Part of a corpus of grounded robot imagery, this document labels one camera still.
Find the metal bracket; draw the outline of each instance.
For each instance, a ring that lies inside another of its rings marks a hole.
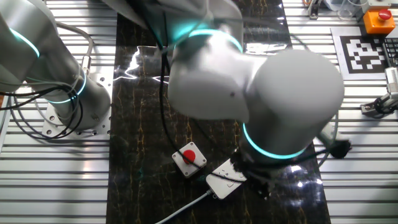
[[[103,85],[106,91],[109,93],[109,96],[112,98],[112,88],[113,88],[113,74],[104,76],[104,74],[100,73],[91,73],[89,78],[92,80],[96,80],[98,83]],[[61,124],[61,121],[58,119],[57,114],[55,112],[54,107],[49,104],[47,107],[47,112],[45,117],[49,119],[51,122],[56,124]],[[62,132],[65,129],[64,126],[54,126],[47,121],[44,121],[42,133],[48,136],[55,136],[58,133]],[[94,127],[93,129],[87,129],[84,131],[75,131],[70,135],[63,138],[64,140],[87,140],[92,139],[94,136],[101,135],[101,139],[109,140],[111,133],[111,109],[108,111],[108,115],[102,120],[102,122]]]
[[[322,0],[312,0],[308,7],[308,15],[310,19],[318,19],[318,10]]]

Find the cable connector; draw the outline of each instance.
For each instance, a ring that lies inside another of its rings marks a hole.
[[[90,67],[91,67],[91,57],[90,56],[83,57],[81,67],[83,68],[85,75],[89,76],[90,75]]]

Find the metal mounting plate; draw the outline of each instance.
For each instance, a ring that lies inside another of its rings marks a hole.
[[[112,98],[112,88],[113,88],[113,74],[104,75],[100,73],[92,73],[89,78],[95,80],[96,82],[103,85],[109,96]],[[58,119],[54,107],[49,104],[47,107],[47,112],[45,117],[55,124],[61,124]],[[64,126],[54,126],[47,121],[44,121],[42,133],[48,136],[56,136],[65,129]],[[108,115],[102,120],[102,122],[94,127],[93,129],[87,129],[84,131],[75,131],[70,135],[62,138],[63,140],[87,140],[93,138],[93,136],[101,136],[101,139],[109,140],[111,133],[111,109],[108,111]]]

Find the black marble surface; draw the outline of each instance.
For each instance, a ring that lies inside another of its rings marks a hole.
[[[282,48],[291,44],[280,1],[242,0],[236,4],[243,16],[273,19],[285,27],[275,32],[245,24],[247,52],[264,53],[269,43]],[[184,178],[173,163],[174,150],[160,120],[160,57],[153,46],[146,30],[118,16],[107,223],[156,223],[169,216],[209,189],[207,173],[224,163],[238,145],[241,130],[236,121],[199,121],[217,143],[214,147],[188,117],[170,107],[164,94],[166,122],[176,145],[193,141],[208,160],[206,170]],[[313,152],[313,146],[306,151]],[[304,178],[306,170],[314,174]],[[287,167],[284,175],[300,180],[277,185],[268,200],[243,184],[224,200],[203,199],[169,223],[330,223],[316,160]]]

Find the red cap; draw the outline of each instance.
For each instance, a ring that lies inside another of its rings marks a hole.
[[[379,11],[379,18],[382,19],[382,20],[384,20],[384,21],[389,20],[389,19],[391,18],[391,16],[392,16],[392,15],[391,15],[390,10],[381,9],[381,10]]]
[[[195,160],[195,158],[196,158],[195,153],[194,153],[192,150],[190,150],[190,149],[185,150],[184,153],[183,153],[183,155],[184,155],[190,162],[193,162],[193,161]]]

